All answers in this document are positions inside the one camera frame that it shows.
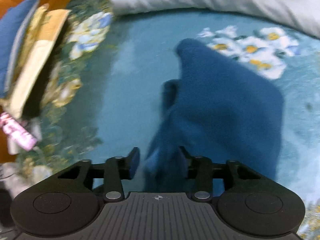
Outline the teal floral bed sheet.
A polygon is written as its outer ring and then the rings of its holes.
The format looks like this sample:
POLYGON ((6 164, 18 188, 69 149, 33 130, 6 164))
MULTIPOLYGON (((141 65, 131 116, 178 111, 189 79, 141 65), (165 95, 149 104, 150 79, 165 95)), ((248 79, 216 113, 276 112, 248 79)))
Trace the teal floral bed sheet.
POLYGON ((273 22, 200 9, 111 16, 109 0, 72 0, 71 29, 49 64, 52 77, 35 121, 37 151, 17 157, 29 183, 83 158, 100 163, 138 146, 146 156, 160 122, 161 90, 178 77, 176 44, 196 38, 278 86, 285 98, 277 181, 306 204, 299 229, 319 239, 319 40, 273 22))

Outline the pink patterned package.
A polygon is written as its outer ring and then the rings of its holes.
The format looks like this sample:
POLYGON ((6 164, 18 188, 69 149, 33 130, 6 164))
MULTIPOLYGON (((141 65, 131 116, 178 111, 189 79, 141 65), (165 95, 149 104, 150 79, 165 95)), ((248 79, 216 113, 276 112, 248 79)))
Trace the pink patterned package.
POLYGON ((10 155, 18 154, 20 148, 29 152, 37 144, 37 139, 7 112, 1 114, 1 129, 7 135, 10 155))

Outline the blue fleece garment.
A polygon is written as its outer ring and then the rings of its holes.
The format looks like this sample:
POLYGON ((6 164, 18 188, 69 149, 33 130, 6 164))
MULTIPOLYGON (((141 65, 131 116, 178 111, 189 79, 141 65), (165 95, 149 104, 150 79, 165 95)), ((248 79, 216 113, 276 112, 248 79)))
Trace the blue fleece garment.
POLYGON ((181 75, 163 85, 162 122, 144 166, 146 191, 190 190, 183 151, 220 164, 234 159, 275 179, 284 107, 280 90, 198 40, 182 40, 176 54, 181 75))

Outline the blue and yellow pillow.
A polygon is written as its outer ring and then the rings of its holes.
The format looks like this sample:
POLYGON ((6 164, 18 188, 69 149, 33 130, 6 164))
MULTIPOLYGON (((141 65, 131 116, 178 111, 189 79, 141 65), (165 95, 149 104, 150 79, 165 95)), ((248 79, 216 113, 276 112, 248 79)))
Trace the blue and yellow pillow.
POLYGON ((24 0, 1 18, 1 106, 20 119, 70 11, 24 0))

